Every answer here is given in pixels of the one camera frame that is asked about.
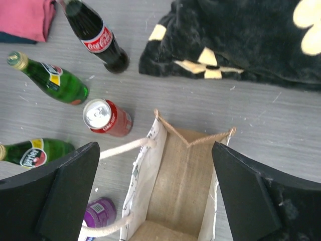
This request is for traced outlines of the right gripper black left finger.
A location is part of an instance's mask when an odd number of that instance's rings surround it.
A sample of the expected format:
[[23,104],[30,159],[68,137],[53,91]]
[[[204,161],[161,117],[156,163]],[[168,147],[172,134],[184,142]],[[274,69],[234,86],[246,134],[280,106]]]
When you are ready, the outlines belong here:
[[77,240],[100,157],[90,142],[1,180],[1,240]]

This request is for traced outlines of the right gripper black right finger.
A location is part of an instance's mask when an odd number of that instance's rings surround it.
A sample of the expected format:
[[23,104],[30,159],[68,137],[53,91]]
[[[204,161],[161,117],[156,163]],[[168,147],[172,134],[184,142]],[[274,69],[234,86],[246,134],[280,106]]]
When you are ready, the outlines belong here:
[[320,240],[320,183],[212,148],[233,240]]

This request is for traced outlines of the burlap canvas cat-print bag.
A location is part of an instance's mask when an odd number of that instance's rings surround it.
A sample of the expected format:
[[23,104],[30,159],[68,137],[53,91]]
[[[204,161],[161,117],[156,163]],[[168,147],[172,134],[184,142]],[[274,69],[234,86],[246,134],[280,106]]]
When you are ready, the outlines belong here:
[[120,240],[214,240],[218,178],[214,143],[227,145],[236,128],[207,135],[175,128],[158,110],[148,135],[100,153],[106,159],[139,148],[122,217],[106,227],[82,225],[80,240],[116,231]]

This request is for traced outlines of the glass cola bottle red cap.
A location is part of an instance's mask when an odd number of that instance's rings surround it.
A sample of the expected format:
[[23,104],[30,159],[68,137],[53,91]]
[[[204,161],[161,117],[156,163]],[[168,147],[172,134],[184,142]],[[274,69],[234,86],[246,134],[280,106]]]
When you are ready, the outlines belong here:
[[83,1],[58,1],[74,34],[84,47],[111,73],[124,72],[129,66],[127,53],[118,45],[114,33],[102,17]]

